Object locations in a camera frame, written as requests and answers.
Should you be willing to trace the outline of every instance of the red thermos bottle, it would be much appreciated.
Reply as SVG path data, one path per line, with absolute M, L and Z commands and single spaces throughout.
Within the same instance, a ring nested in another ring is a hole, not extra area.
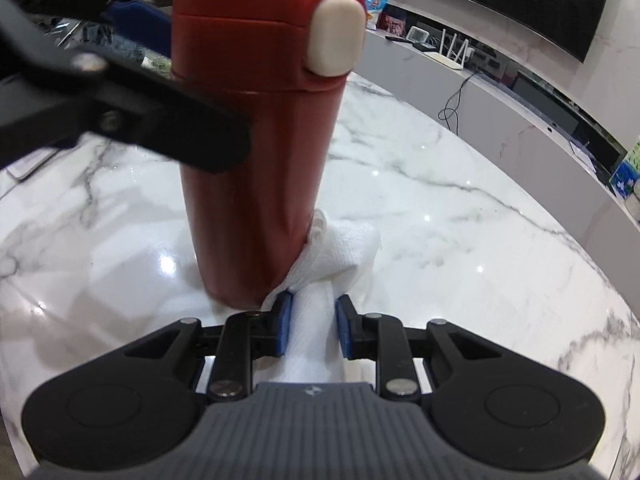
M 200 274 L 222 303 L 261 304 L 300 254 L 365 24 L 364 0 L 174 0 L 175 77 L 252 124 L 238 168 L 181 170 Z

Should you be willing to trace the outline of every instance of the power cord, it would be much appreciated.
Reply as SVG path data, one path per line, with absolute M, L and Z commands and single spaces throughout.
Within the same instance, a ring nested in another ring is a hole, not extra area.
M 444 105 L 444 108 L 442 110 L 440 110 L 438 112 L 438 118 L 441 121 L 445 121 L 445 123 L 447 123 L 447 128 L 449 129 L 449 131 L 453 132 L 453 130 L 451 129 L 451 126 L 449 124 L 449 119 L 452 118 L 453 116 L 456 116 L 456 131 L 454 132 L 456 134 L 457 137 L 459 137 L 458 135 L 458 123 L 460 122 L 460 117 L 458 116 L 458 107 L 460 106 L 460 98 L 462 97 L 462 89 L 465 87 L 466 83 L 476 74 L 479 74 L 480 71 L 476 70 L 475 72 L 472 72 L 463 82 L 462 85 L 460 85 L 460 88 L 458 88 L 458 90 L 455 92 L 455 94 L 453 94 L 449 99 L 447 99 L 447 102 Z M 456 96 L 458 96 L 458 102 L 456 103 L 456 105 L 453 108 L 449 107 L 449 103 L 451 102 L 452 99 L 454 99 Z

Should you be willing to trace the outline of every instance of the white button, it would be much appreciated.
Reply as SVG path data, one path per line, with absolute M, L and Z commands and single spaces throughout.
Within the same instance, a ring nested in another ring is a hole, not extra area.
M 362 51 L 366 16 L 356 0 L 322 0 L 309 25 L 306 67 L 332 77 L 351 70 Z

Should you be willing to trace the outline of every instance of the marble tabletop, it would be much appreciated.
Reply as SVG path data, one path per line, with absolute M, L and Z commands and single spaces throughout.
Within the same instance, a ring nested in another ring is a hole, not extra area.
M 640 325 L 526 192 L 462 140 L 351 75 L 318 206 L 380 229 L 361 311 L 450 321 L 576 377 L 602 400 L 592 465 L 640 474 Z M 29 393 L 183 316 L 232 311 L 204 293 L 178 167 L 85 136 L 0 200 L 0 406 L 23 471 Z M 423 380 L 423 388 L 428 386 Z

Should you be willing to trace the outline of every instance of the floor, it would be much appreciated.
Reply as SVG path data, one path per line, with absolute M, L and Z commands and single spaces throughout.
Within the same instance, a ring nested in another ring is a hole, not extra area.
M 23 478 L 14 452 L 9 443 L 9 437 L 4 428 L 4 421 L 0 415 L 0 480 L 19 480 Z

